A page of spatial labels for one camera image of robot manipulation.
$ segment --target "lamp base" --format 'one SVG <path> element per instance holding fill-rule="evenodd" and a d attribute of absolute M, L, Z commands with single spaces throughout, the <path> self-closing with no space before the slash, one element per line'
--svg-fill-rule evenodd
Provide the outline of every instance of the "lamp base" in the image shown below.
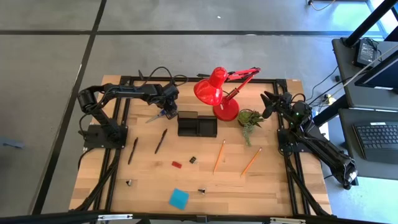
<path fill-rule="evenodd" d="M 223 101 L 216 106 L 213 106 L 214 115 L 222 121 L 232 121 L 238 116 L 239 105 L 234 99 L 227 100 L 223 97 Z"/>

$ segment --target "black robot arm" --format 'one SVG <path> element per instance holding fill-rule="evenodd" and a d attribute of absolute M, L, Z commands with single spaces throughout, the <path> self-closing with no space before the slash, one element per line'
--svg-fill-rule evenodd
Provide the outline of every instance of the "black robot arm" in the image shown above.
<path fill-rule="evenodd" d="M 94 93 L 104 93 L 101 101 L 97 102 Z M 165 110 L 166 117 L 172 119 L 177 115 L 175 100 L 178 97 L 178 89 L 174 82 L 165 86 L 160 84 L 144 84 L 142 86 L 124 86 L 105 84 L 103 86 L 91 86 L 79 92 L 78 102 L 82 112 L 91 114 L 99 122 L 106 140 L 118 142 L 122 133 L 115 119 L 109 118 L 102 108 L 113 98 L 138 98 L 148 103 L 156 104 L 157 107 Z"/>
<path fill-rule="evenodd" d="M 290 128 L 283 137 L 283 143 L 296 146 L 304 144 L 326 165 L 329 166 L 332 175 L 343 184 L 345 189 L 351 187 L 352 181 L 356 178 L 354 159 L 327 140 L 312 121 L 312 109 L 304 101 L 293 101 L 290 93 L 275 95 L 264 92 L 261 98 L 266 106 L 262 116 L 268 118 L 273 112 L 279 113 L 290 123 Z"/>

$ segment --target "computer monitor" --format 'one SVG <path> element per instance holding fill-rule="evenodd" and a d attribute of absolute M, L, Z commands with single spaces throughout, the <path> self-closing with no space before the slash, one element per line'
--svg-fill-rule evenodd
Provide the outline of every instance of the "computer monitor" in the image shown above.
<path fill-rule="evenodd" d="M 398 90 L 398 50 L 370 69 L 355 85 L 384 90 Z"/>

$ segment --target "potted plant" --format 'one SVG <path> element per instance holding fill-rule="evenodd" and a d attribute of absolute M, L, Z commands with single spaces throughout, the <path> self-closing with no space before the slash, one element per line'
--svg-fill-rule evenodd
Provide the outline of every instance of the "potted plant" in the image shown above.
<path fill-rule="evenodd" d="M 243 127 L 243 137 L 246 140 L 246 144 L 251 146 L 250 135 L 253 133 L 254 126 L 261 128 L 259 122 L 263 122 L 264 118 L 258 111 L 243 109 L 238 114 L 238 123 Z"/>

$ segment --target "blue sticky note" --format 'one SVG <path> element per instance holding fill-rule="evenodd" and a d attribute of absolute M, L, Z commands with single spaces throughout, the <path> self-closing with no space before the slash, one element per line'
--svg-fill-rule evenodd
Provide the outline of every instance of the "blue sticky note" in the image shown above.
<path fill-rule="evenodd" d="M 173 194 L 170 197 L 169 204 L 173 205 L 176 208 L 184 210 L 185 206 L 187 205 L 188 198 L 189 198 L 188 193 L 183 192 L 182 190 L 179 189 L 174 189 Z"/>

